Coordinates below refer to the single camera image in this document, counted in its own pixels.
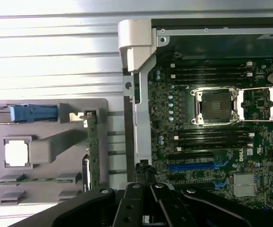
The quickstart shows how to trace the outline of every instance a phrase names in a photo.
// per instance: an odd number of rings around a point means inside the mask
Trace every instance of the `green circuit board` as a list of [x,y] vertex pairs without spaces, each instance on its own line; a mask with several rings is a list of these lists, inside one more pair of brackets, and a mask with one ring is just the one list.
[[[210,110],[225,105],[215,100],[217,96],[226,99],[226,94],[218,92],[212,104],[198,105],[190,92],[222,86],[249,89],[241,103],[249,121],[193,124],[197,109],[205,110],[203,116],[214,122],[217,116]],[[177,190],[194,185],[252,208],[272,209],[273,120],[269,119],[273,103],[266,87],[273,87],[273,59],[158,63],[148,76],[152,165],[157,181],[171,183]],[[205,100],[209,94],[203,93]],[[226,113],[219,112],[222,114],[224,119],[217,120],[227,122]]]

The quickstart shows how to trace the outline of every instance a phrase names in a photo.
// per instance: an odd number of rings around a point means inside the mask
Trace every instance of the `circuit board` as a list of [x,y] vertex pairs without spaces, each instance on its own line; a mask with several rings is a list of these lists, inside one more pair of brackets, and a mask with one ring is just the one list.
[[148,76],[157,181],[273,209],[271,96],[273,59],[158,63]]

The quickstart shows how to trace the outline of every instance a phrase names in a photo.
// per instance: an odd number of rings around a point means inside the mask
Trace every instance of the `cpu socket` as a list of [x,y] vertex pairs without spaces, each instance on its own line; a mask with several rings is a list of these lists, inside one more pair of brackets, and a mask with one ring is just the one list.
[[273,87],[253,87],[240,89],[236,87],[199,87],[190,92],[195,97],[195,118],[191,120],[196,125],[228,125],[240,121],[271,122],[273,121],[273,105],[270,108],[269,119],[245,119],[244,92],[247,90],[269,90],[269,100],[273,103]]
[[237,110],[238,90],[234,87],[199,87],[192,90],[195,97],[197,125],[227,125],[239,119]]

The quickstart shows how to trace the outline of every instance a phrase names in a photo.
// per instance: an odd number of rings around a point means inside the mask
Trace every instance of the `blue pcie slot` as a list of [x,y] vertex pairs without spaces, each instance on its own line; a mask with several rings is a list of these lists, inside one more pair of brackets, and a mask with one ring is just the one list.
[[207,162],[207,163],[192,163],[192,164],[183,164],[183,165],[169,165],[169,171],[184,171],[184,170],[195,170],[195,169],[219,169],[219,167],[223,167],[228,163],[225,161],[224,163],[215,163],[215,162]]

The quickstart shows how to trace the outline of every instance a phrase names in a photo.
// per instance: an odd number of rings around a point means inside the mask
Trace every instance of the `motherboard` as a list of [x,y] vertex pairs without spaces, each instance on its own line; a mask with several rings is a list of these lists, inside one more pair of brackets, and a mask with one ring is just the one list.
[[157,181],[273,209],[273,59],[158,62],[148,98]]

